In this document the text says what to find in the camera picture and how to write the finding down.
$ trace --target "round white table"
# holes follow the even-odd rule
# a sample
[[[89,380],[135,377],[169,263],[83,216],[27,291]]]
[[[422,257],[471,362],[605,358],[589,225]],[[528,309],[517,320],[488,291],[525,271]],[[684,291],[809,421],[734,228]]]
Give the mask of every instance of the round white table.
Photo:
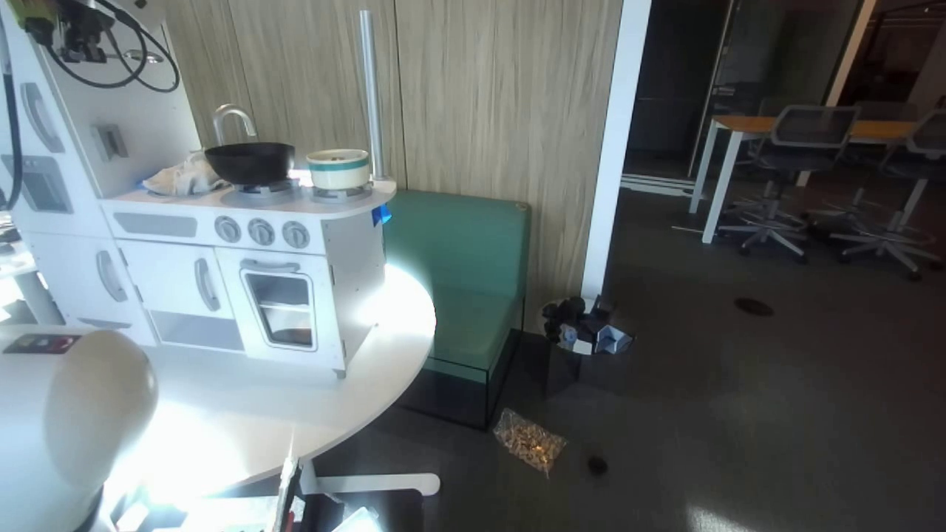
[[[148,349],[159,398],[138,442],[116,464],[106,497],[144,491],[187,506],[342,442],[385,413],[422,370],[434,305],[407,271],[388,265],[381,321],[348,374],[203,349]],[[351,476],[324,491],[438,491],[438,476]]]

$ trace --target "wooden wall panel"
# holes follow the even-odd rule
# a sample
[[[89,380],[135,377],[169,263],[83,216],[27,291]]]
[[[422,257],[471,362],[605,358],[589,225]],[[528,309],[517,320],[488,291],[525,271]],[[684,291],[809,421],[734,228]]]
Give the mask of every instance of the wooden wall panel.
[[[385,167],[401,181],[392,3],[172,0],[172,6],[169,27],[187,65],[194,116],[206,116],[211,123],[216,102],[231,99],[253,117],[259,139],[293,142],[299,153],[366,148],[355,24],[358,9],[373,9]],[[202,139],[203,145],[213,139],[211,126],[202,126]]]
[[[621,0],[397,0],[407,185],[533,206],[528,320],[580,290]]]

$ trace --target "toy kitchen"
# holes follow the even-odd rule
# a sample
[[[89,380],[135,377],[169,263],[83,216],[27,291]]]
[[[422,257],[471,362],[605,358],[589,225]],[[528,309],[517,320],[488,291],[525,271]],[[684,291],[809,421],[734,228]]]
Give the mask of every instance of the toy kitchen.
[[[0,0],[0,188],[69,324],[347,373],[385,284],[369,15],[369,150],[295,153],[219,105],[202,148],[159,3]],[[227,145],[225,126],[242,123]]]

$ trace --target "white toy kitchen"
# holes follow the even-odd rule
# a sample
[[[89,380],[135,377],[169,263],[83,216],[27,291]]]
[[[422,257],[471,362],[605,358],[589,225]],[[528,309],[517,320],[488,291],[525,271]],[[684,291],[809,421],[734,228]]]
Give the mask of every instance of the white toy kitchen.
[[[348,172],[321,188],[299,185],[287,167],[259,173],[258,185],[234,181],[202,195],[141,188],[144,176],[202,153],[202,142],[187,79],[172,52],[157,56],[172,49],[159,3],[113,9],[116,21],[138,21],[138,30],[116,31],[116,56],[134,58],[144,31],[162,45],[138,52],[131,79],[148,83],[78,83],[123,71],[116,58],[64,71],[0,0],[10,85],[23,116],[18,153],[15,132],[0,132],[0,188],[21,176],[12,216],[63,320],[116,328],[144,345],[202,345],[342,374],[379,320],[373,296],[385,284],[381,225],[392,181],[381,181],[373,158],[364,181]],[[366,105],[369,153],[381,153],[373,85]]]

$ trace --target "white table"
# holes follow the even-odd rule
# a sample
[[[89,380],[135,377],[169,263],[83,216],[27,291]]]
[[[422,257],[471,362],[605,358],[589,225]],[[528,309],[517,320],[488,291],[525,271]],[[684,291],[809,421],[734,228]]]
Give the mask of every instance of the white table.
[[[113,469],[106,497],[144,488],[151,500],[187,506],[358,433],[407,390],[434,337],[431,297],[407,271],[388,265],[381,297],[381,324],[342,380],[324,370],[227,351],[148,349],[159,385],[157,411],[135,450]],[[422,494],[438,491],[438,476],[413,481],[425,481]]]
[[[707,142],[700,150],[700,166],[695,173],[691,198],[688,198],[688,212],[698,212],[698,206],[700,206],[716,135],[720,129],[728,129],[731,142],[728,142],[728,153],[720,158],[716,191],[709,201],[709,212],[707,212],[707,225],[704,225],[704,237],[700,237],[704,244],[709,244],[716,237],[720,204],[728,198],[741,142],[768,135],[771,126],[774,126],[774,116],[713,116],[709,129],[707,129]],[[908,139],[913,132],[913,126],[917,126],[913,120],[854,120],[848,142],[851,145],[889,145],[889,142]],[[910,212],[910,206],[917,206],[923,185],[910,191],[908,212]]]

